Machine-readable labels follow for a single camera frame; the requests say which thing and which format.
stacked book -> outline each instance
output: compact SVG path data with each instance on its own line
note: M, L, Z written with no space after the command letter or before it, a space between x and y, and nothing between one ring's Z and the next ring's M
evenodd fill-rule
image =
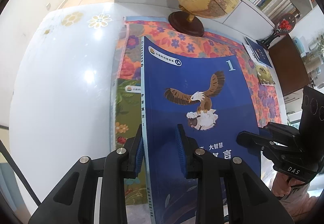
M290 0L249 0L264 12L273 23L284 14L291 13L295 17L300 17L299 10Z

silver bolt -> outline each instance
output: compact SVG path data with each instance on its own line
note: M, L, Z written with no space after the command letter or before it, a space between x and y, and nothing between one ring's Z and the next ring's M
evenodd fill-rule
M236 164L240 164L240 163L242 163L242 159L240 157L236 156L233 158L233 162Z
M87 157L87 156L82 156L81 158L80 158L80 163L82 163L82 164L85 164L85 163L87 163L89 161L89 157Z
M198 155L203 155L205 153L205 150L201 149L201 148L198 148L198 149L195 150L195 153L198 154Z
M126 153L126 149L125 148L119 148L119 149L117 149L117 154L124 154L124 153Z

white table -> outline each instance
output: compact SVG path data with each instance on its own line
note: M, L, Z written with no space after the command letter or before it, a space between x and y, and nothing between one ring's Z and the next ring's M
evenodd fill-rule
M67 14L83 13L75 25L62 26ZM21 62L10 109L11 155L36 195L47 194L82 156L92 159L111 151L111 66L124 16L168 17L174 9L131 3L70 7L49 13L32 38ZM109 14L106 27L89 28L94 15ZM213 29L245 42L245 36L210 19ZM283 123L284 99L275 71L271 74ZM33 213L36 205L19 182Z

eagle illustration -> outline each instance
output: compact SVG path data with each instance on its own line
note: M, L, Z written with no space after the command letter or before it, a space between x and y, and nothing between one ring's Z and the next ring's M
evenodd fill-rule
M200 113L203 111L204 113L207 113L207 111L212 108L212 100L210 97L215 97L221 92L224 82L224 71L217 71L212 75L212 78L210 79L210 87L206 91L197 91L193 95L188 95L179 90L168 88L166 89L164 96L169 101L180 105L196 104L200 102L197 112Z

person's arm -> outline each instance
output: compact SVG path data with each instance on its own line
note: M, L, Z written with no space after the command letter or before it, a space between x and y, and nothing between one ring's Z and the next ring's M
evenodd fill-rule
M294 187L301 184L304 182L294 178L288 182L288 176L278 172L271 190L275 196L282 197L281 204L295 222L303 220L317 201L317 197L309 197L307 193L309 184Z

